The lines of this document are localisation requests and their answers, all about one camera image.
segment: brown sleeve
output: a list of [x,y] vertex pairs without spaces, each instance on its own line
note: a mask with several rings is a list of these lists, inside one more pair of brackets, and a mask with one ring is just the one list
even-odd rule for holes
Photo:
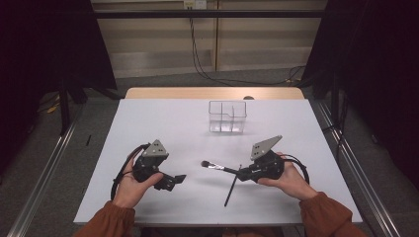
[[121,208],[108,201],[73,237],[127,235],[133,226],[134,215],[134,209]]
[[307,236],[366,236],[352,223],[352,212],[325,193],[299,203]]

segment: hand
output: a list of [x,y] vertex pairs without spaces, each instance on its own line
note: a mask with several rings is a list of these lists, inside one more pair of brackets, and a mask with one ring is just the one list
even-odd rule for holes
[[306,200],[317,196],[317,191],[305,181],[292,162],[285,162],[284,173],[279,179],[261,178],[258,180],[258,184],[277,187],[287,195],[298,198],[299,200]]
[[[124,173],[132,171],[132,166],[133,158],[126,164]],[[121,179],[112,203],[119,207],[134,208],[144,196],[147,189],[157,184],[162,178],[162,173],[156,173],[150,176],[146,181],[140,183],[133,177],[132,172],[127,173]]]

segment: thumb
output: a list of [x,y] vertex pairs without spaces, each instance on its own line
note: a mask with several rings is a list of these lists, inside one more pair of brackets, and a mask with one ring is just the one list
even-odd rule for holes
[[155,173],[142,183],[150,188],[151,186],[157,184],[157,182],[159,182],[162,178],[162,173]]

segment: metal frame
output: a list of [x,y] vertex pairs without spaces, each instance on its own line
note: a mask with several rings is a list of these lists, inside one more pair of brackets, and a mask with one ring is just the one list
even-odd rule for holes
[[[329,111],[329,108],[324,103],[319,103],[319,108],[324,119],[326,120],[327,125],[332,126],[334,122],[331,118],[331,112]],[[357,157],[355,156],[354,152],[349,146],[349,143],[345,139],[345,136],[342,136],[341,130],[335,127],[333,127],[332,129],[332,134],[337,144],[339,144],[339,139],[341,139],[339,147],[340,151],[342,152],[345,161],[351,169],[351,172],[354,175],[355,180],[361,188],[361,191],[363,192],[364,197],[366,198],[370,208],[372,209],[383,233],[387,237],[400,236],[400,233],[398,232],[393,220],[391,219],[390,214],[388,213],[381,199],[378,197],[378,194],[371,185],[364,170],[358,162]]]
[[96,10],[97,19],[132,19],[132,18],[322,18],[323,10]]
[[55,145],[55,148],[50,155],[45,168],[42,171],[40,178],[37,181],[34,189],[31,192],[25,206],[22,208],[21,212],[19,213],[18,217],[16,218],[15,222],[13,223],[12,228],[9,231],[7,237],[19,237],[25,236],[28,228],[34,218],[38,207],[41,204],[43,195],[46,192],[46,189],[50,183],[52,175],[58,166],[62,155],[64,154],[65,148],[67,147],[68,142],[73,134],[75,129],[76,123],[79,121],[82,111],[84,109],[84,105],[82,105],[74,118],[73,123],[70,127],[65,131],[63,135],[58,138],[58,141]]

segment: transparent box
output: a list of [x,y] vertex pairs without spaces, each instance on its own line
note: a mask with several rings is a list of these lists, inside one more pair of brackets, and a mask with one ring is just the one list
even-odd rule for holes
[[209,102],[209,131],[243,132],[246,117],[246,102]]

